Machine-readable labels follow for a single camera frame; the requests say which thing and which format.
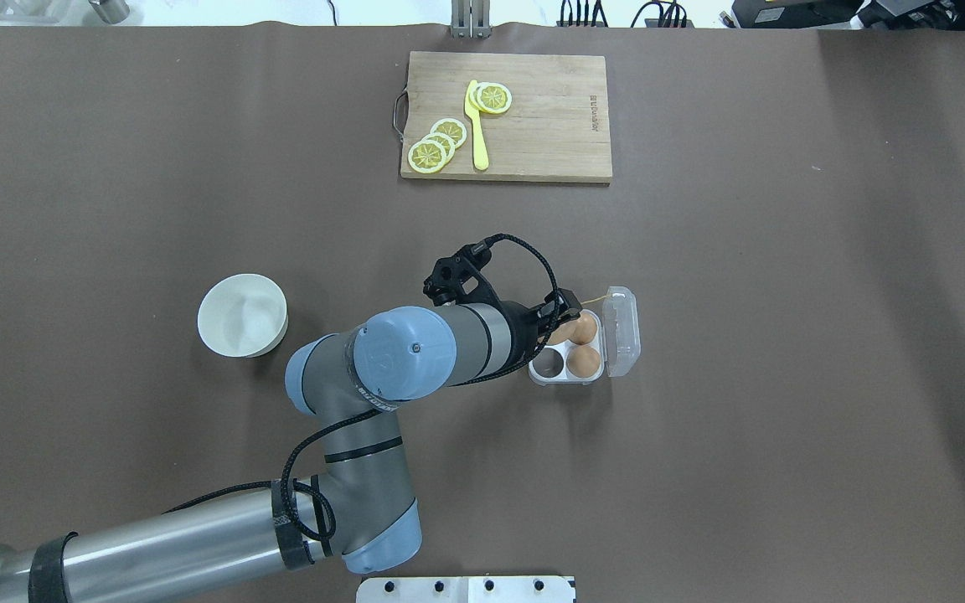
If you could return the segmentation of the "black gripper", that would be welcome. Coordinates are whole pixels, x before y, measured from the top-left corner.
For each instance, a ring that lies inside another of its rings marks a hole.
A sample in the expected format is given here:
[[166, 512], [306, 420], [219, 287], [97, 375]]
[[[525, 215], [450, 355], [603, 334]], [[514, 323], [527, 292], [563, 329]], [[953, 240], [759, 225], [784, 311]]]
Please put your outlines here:
[[529, 309], [526, 319], [526, 332], [531, 348], [546, 344], [550, 334], [560, 324], [577, 320], [582, 312], [582, 304], [571, 289], [551, 291], [541, 304]]

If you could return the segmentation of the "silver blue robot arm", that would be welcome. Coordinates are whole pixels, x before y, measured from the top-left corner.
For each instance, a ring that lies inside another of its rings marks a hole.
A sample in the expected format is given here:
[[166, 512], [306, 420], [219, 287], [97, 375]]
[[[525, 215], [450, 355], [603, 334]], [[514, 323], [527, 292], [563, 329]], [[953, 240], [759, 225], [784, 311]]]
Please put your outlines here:
[[0, 602], [175, 602], [324, 559], [355, 574], [410, 560], [421, 521], [397, 410], [516, 373], [581, 310], [566, 289], [532, 308], [483, 289], [436, 298], [436, 307], [375, 314], [291, 356], [285, 390], [319, 428], [278, 476], [27, 552], [0, 545]]

